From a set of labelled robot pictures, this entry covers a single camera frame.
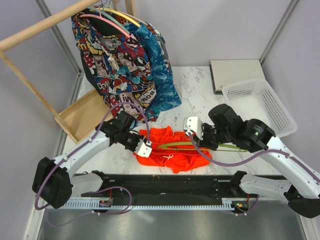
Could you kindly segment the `orange mesh shorts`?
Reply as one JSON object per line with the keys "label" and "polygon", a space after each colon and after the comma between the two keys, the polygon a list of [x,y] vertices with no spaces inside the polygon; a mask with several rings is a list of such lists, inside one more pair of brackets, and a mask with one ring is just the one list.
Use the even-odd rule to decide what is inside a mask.
{"label": "orange mesh shorts", "polygon": [[152,152],[149,157],[134,154],[144,166],[167,167],[174,174],[187,172],[210,164],[199,154],[183,131],[173,131],[170,126],[150,129]]}

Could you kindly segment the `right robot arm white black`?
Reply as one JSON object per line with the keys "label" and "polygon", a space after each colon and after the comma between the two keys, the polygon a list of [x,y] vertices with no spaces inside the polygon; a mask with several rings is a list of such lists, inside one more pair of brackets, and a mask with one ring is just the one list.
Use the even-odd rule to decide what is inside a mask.
{"label": "right robot arm white black", "polygon": [[190,139],[195,148],[216,150],[221,144],[233,144],[252,154],[234,163],[237,167],[258,157],[274,167],[285,178],[276,180],[237,171],[229,182],[235,197],[244,193],[277,199],[295,213],[313,219],[320,215],[320,174],[289,150],[276,133],[259,119],[242,120],[227,104],[208,113],[213,125],[200,122]]}

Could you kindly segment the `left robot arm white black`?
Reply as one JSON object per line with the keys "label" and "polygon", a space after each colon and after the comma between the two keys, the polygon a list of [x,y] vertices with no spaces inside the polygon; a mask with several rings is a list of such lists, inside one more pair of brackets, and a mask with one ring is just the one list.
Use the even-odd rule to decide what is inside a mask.
{"label": "left robot arm white black", "polygon": [[140,157],[149,157],[152,152],[150,136],[143,136],[131,130],[134,117],[121,112],[116,118],[101,122],[87,138],[66,153],[38,162],[32,190],[36,199],[43,199],[47,206],[61,208],[71,197],[94,192],[106,196],[110,185],[98,171],[77,174],[77,171],[98,153],[113,144],[121,144]]}

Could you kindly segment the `blue leaf print shorts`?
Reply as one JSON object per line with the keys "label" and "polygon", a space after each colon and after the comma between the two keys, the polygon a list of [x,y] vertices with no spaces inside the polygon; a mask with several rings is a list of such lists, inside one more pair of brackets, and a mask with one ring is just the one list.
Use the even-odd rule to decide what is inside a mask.
{"label": "blue leaf print shorts", "polygon": [[173,76],[166,67],[161,45],[153,33],[142,24],[136,31],[136,35],[142,40],[142,46],[148,55],[156,89],[155,101],[148,107],[147,115],[158,118],[161,112],[171,110],[182,102],[175,88]]}

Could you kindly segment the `comic print shorts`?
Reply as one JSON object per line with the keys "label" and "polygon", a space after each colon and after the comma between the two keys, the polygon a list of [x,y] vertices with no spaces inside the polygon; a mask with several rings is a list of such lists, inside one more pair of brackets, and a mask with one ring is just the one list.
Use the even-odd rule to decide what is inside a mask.
{"label": "comic print shorts", "polygon": [[156,100],[156,86],[148,56],[136,37],[127,38],[121,31],[96,18],[106,18],[88,8],[71,17],[71,27],[80,51],[87,80],[102,96],[104,103],[116,117],[125,111],[135,120],[133,126],[156,121],[147,109]]}

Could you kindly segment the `pink clothes hanger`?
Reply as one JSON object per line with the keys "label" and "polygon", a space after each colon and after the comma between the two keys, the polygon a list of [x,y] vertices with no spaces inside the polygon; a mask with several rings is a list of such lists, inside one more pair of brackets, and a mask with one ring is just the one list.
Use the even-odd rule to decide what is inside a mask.
{"label": "pink clothes hanger", "polygon": [[98,20],[103,21],[103,22],[109,24],[110,26],[116,28],[117,30],[122,32],[127,38],[131,37],[131,35],[128,32],[126,32],[125,29],[122,29],[118,24],[116,24],[113,21],[110,21],[108,19],[105,19],[105,18],[103,18],[101,16],[97,16],[97,15],[94,15],[94,14],[81,14],[79,16],[79,18],[94,18],[94,19],[98,19]]}

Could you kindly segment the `mint green clothes hanger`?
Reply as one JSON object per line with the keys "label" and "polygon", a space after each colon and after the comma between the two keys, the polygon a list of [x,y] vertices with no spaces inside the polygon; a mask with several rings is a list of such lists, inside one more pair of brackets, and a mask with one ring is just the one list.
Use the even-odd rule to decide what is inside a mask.
{"label": "mint green clothes hanger", "polygon": [[115,24],[117,24],[121,29],[123,29],[127,34],[130,35],[130,32],[120,22],[118,22],[115,18],[113,18],[110,14],[106,13],[104,10],[100,10],[99,8],[92,7],[92,6],[89,6],[88,9],[91,12],[101,13],[101,15],[103,15],[104,17],[106,17],[110,21],[112,21]]}

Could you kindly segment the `yellow clothes hanger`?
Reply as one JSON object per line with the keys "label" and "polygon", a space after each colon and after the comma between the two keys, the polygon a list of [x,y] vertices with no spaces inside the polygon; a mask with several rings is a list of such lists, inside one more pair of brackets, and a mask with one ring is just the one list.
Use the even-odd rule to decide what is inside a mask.
{"label": "yellow clothes hanger", "polygon": [[148,24],[146,22],[144,22],[143,20],[138,19],[137,17],[130,15],[128,13],[125,12],[121,12],[121,11],[116,11],[113,10],[111,8],[107,8],[107,7],[101,7],[100,10],[103,10],[105,12],[109,12],[109,13],[113,13],[116,14],[118,16],[121,16],[125,19],[127,19],[129,22],[135,24],[136,26],[140,27],[140,23],[144,24],[145,26],[147,26]]}

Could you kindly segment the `wooden clothes rack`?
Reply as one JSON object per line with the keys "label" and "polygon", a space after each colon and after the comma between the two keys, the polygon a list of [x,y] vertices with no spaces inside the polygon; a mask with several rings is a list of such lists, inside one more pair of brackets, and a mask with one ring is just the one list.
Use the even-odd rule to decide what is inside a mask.
{"label": "wooden clothes rack", "polygon": [[0,143],[28,146],[58,138],[58,110],[76,81],[52,27],[94,5],[80,0],[44,17],[33,0],[0,3]]}

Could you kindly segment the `white plastic basket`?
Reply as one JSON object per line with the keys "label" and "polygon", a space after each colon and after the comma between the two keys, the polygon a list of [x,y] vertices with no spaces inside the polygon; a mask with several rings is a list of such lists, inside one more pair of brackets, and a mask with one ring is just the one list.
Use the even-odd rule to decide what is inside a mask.
{"label": "white plastic basket", "polygon": [[249,79],[222,88],[225,103],[243,120],[259,119],[282,138],[297,131],[292,116],[265,79]]}

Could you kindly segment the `grey flat box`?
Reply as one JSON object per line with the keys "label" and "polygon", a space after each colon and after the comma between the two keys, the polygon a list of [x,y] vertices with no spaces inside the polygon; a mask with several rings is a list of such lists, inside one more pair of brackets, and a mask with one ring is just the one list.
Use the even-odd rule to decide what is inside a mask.
{"label": "grey flat box", "polygon": [[209,62],[213,93],[222,94],[222,88],[251,79],[265,79],[258,59],[211,60]]}

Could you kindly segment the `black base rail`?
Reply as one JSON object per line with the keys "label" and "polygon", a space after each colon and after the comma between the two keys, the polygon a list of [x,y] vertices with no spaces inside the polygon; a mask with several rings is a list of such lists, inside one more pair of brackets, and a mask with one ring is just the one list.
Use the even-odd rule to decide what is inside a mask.
{"label": "black base rail", "polygon": [[134,197],[173,195],[184,197],[255,198],[254,193],[246,193],[236,185],[231,175],[152,175],[152,174],[105,174],[95,171],[102,178],[97,189],[85,194],[101,191],[109,187],[127,188]]}

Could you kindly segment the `aluminium frame profile right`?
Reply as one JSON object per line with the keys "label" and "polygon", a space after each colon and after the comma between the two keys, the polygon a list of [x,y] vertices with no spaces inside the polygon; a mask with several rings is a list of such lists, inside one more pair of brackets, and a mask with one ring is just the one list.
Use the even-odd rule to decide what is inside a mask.
{"label": "aluminium frame profile right", "polygon": [[263,66],[266,59],[270,55],[270,52],[272,51],[274,45],[276,44],[279,36],[285,29],[286,24],[288,23],[289,19],[291,18],[293,12],[295,11],[296,7],[299,5],[301,1],[300,0],[290,0],[288,6],[286,7],[282,17],[280,18],[277,26],[275,27],[269,41],[267,42],[260,58],[259,62],[260,65]]}

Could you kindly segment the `aluminium frame profile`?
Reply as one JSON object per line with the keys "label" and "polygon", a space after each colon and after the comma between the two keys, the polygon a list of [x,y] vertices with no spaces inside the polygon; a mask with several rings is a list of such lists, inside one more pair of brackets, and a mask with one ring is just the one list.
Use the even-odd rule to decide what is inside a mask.
{"label": "aluminium frame profile", "polygon": [[279,36],[285,29],[286,24],[288,23],[289,19],[291,18],[293,12],[295,11],[296,7],[299,5],[301,1],[300,0],[290,0],[288,6],[286,7],[282,17],[280,18],[277,26],[275,27],[269,41],[267,42],[260,58],[259,62],[260,65],[263,66],[266,59],[270,55],[270,52],[272,51],[274,45],[276,44]]}
{"label": "aluminium frame profile", "polygon": [[[52,14],[44,0],[34,0],[36,6],[38,7],[39,11],[41,12],[42,16],[44,18],[51,17]],[[71,65],[72,70],[77,73],[77,75],[80,75],[82,73],[79,65],[76,62],[76,58],[73,56],[65,38],[63,37],[62,32],[60,31],[58,25],[54,25],[50,28],[52,34],[54,35],[58,45],[62,49],[62,51],[65,53],[65,56],[68,60],[68,62]]]}

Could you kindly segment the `aluminium frame profile left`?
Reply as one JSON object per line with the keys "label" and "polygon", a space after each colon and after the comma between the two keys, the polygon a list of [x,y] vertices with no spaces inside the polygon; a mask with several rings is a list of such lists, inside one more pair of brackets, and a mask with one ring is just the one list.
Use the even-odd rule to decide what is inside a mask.
{"label": "aluminium frame profile left", "polygon": [[[51,17],[52,14],[44,0],[34,0],[36,6],[38,7],[39,11],[41,12],[42,16],[44,18]],[[62,49],[62,51],[65,53],[65,56],[68,60],[68,62],[71,65],[72,70],[77,73],[77,75],[80,75],[82,73],[79,65],[76,62],[76,58],[73,56],[65,38],[63,37],[62,32],[60,31],[58,25],[54,25],[50,28],[52,34],[54,35],[58,45]]]}

